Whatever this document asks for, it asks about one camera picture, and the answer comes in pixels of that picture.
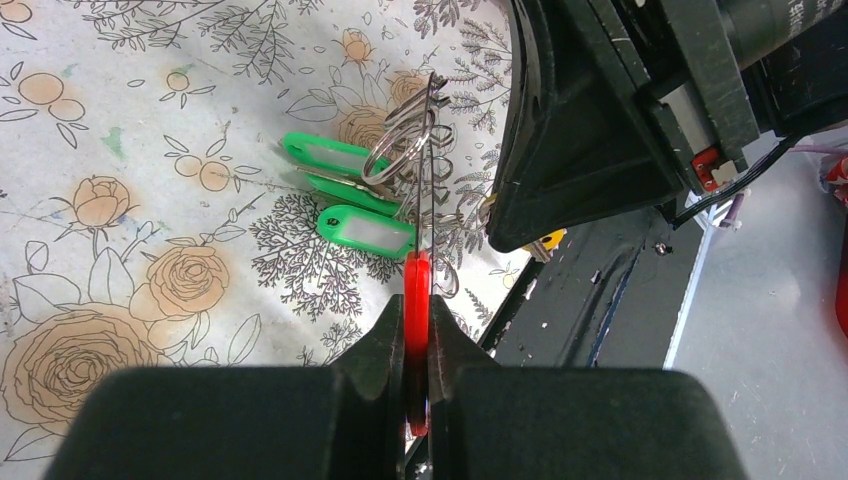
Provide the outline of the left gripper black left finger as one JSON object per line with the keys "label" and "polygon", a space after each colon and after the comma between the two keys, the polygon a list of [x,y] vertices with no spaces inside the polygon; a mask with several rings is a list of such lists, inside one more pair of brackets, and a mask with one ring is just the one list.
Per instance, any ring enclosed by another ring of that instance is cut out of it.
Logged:
{"label": "left gripper black left finger", "polygon": [[326,366],[145,367],[107,376],[49,479],[400,479],[403,299]]}

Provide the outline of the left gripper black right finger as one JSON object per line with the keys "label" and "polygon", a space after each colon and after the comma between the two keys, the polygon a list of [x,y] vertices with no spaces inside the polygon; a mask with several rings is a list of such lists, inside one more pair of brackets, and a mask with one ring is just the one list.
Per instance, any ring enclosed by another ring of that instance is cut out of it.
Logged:
{"label": "left gripper black right finger", "polygon": [[431,300],[437,479],[743,479],[711,395],[657,369],[508,367]]}

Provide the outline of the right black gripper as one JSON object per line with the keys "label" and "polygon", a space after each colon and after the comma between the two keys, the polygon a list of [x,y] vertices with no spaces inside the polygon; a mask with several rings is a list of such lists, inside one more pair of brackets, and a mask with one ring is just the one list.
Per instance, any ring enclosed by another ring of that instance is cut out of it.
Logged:
{"label": "right black gripper", "polygon": [[489,244],[712,193],[757,133],[714,1],[512,1]]}

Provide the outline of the yellow headed key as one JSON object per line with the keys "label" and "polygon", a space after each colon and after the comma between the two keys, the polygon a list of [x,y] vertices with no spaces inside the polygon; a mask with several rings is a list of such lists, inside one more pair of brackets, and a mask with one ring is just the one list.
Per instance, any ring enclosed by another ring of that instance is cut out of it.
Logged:
{"label": "yellow headed key", "polygon": [[553,252],[559,247],[566,233],[567,230],[565,228],[555,230],[554,232],[525,245],[523,250],[527,251],[536,262],[542,264],[548,263],[553,257]]}

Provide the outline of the large keyring with red handle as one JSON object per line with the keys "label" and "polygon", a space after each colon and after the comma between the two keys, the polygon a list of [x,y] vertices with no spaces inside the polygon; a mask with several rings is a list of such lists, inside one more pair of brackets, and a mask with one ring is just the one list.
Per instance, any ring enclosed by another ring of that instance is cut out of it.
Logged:
{"label": "large keyring with red handle", "polygon": [[428,351],[434,294],[458,292],[456,270],[447,259],[444,232],[462,215],[448,207],[445,180],[453,165],[445,157],[455,142],[454,129],[441,122],[450,99],[441,93],[447,79],[431,73],[423,88],[393,110],[386,133],[362,168],[369,188],[399,204],[396,216],[413,226],[412,246],[403,271],[404,394],[411,435],[429,428]]}

